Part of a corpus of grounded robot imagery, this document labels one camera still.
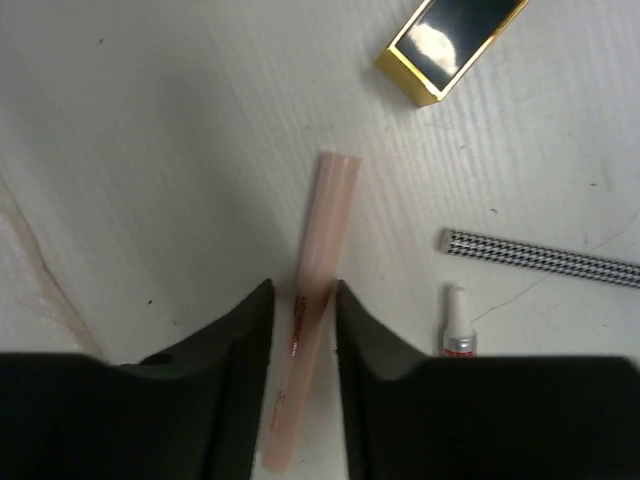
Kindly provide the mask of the grey checkered eyeliner pencil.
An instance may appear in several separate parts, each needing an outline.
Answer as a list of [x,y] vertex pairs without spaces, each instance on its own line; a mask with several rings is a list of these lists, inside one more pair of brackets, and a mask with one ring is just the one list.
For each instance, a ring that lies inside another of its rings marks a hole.
[[639,288],[639,265],[466,231],[445,229],[440,250],[448,255],[510,267]]

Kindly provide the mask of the clear plastic tube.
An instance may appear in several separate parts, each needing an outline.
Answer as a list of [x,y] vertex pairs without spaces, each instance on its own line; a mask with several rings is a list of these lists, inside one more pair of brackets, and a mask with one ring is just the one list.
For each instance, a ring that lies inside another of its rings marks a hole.
[[449,357],[473,357],[477,353],[477,334],[468,312],[466,291],[459,285],[450,285],[446,290],[441,352]]

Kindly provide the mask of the pink pencil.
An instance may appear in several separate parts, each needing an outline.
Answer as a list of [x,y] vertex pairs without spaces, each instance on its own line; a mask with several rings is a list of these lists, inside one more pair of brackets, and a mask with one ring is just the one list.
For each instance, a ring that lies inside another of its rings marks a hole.
[[286,471],[294,457],[360,164],[359,158],[339,153],[319,159],[294,282],[291,334],[261,454],[270,473]]

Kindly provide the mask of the gold black lipstick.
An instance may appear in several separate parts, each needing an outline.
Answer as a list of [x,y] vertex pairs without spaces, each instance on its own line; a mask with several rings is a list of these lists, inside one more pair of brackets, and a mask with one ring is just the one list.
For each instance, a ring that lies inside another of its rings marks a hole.
[[441,102],[527,5],[512,0],[428,0],[375,60],[419,108]]

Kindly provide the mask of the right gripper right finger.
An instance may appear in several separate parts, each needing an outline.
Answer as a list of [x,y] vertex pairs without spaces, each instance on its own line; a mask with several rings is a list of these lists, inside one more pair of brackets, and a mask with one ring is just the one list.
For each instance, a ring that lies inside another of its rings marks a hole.
[[428,356],[339,283],[353,479],[635,479],[639,369],[616,356]]

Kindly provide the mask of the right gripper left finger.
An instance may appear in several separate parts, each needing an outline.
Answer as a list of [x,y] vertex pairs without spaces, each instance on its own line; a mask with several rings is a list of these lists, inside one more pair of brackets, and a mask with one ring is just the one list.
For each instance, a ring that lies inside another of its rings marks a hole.
[[1,357],[5,479],[247,479],[270,360],[275,292],[139,363]]

